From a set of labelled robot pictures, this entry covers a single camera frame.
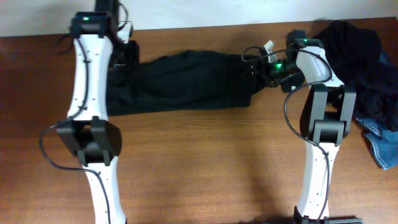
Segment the black fabric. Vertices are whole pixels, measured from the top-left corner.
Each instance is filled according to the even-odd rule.
[[[357,90],[356,116],[398,131],[398,70],[379,61],[382,45],[376,32],[335,21],[314,39],[322,41],[337,77]]]
[[[247,107],[264,88],[240,55],[188,50],[108,75],[110,116]]]

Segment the cloth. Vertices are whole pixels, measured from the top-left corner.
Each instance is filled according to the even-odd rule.
[[[314,39],[322,41],[337,77],[355,87],[355,116],[371,118],[388,130],[398,131],[398,69],[381,54],[377,34],[335,21]]]
[[[372,119],[356,118],[368,132],[363,135],[371,144],[371,153],[379,167],[384,170],[398,165],[398,131],[383,129]]]
[[[110,72],[106,107],[110,116],[247,107],[263,83],[240,55],[187,50]]]

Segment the wooden table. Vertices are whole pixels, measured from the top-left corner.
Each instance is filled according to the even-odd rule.
[[[360,19],[376,29],[398,65],[395,18]],[[285,47],[293,29],[316,34],[328,21],[192,29],[141,30],[141,61],[186,49],[240,54],[269,39]],[[73,92],[75,57],[53,54],[59,35],[0,39],[0,222],[94,223],[85,174],[52,168],[38,148],[39,131],[65,118]],[[297,127],[307,91],[290,101]],[[237,223],[289,217],[302,188],[304,143],[285,124],[285,94],[267,88],[248,108],[172,111],[112,117],[123,132],[118,180],[129,223]],[[77,166],[53,133],[50,156]],[[397,223],[398,169],[383,171],[353,125],[333,168],[331,216]]]

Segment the white wall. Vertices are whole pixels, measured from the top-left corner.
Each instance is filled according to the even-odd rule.
[[[135,29],[357,19],[398,15],[398,0],[121,0]],[[67,32],[95,0],[2,0],[0,36]]]

